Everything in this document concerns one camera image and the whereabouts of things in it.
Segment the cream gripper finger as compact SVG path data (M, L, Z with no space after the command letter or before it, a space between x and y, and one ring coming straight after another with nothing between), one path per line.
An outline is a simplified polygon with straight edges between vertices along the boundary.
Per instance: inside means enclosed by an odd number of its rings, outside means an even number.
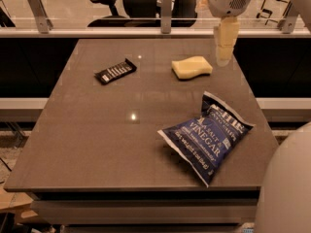
M240 22L237 17L224 17L214 28L216 60L219 66L224 67L232 58L239 29Z
M196 4L196 9L198 11L206 11L209 9L209 2L208 0L199 0Z

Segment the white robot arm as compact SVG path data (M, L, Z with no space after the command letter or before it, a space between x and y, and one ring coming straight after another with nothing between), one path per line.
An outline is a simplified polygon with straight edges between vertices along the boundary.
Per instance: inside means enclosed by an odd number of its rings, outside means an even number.
M220 64L231 59L236 17L251 0L207 0L221 20L214 30ZM274 152L260 189L254 233L311 233L311 123L291 133Z

